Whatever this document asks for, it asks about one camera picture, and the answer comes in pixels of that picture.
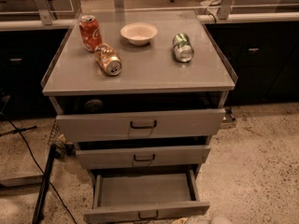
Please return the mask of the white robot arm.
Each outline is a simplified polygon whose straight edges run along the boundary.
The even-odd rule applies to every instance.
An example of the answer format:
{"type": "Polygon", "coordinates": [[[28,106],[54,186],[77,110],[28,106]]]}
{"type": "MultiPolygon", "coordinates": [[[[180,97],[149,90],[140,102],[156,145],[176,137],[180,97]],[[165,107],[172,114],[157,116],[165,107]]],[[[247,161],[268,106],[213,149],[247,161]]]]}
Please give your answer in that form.
{"type": "Polygon", "coordinates": [[[202,219],[200,217],[182,217],[171,224],[233,224],[227,217],[214,216],[212,219],[202,219]]]}

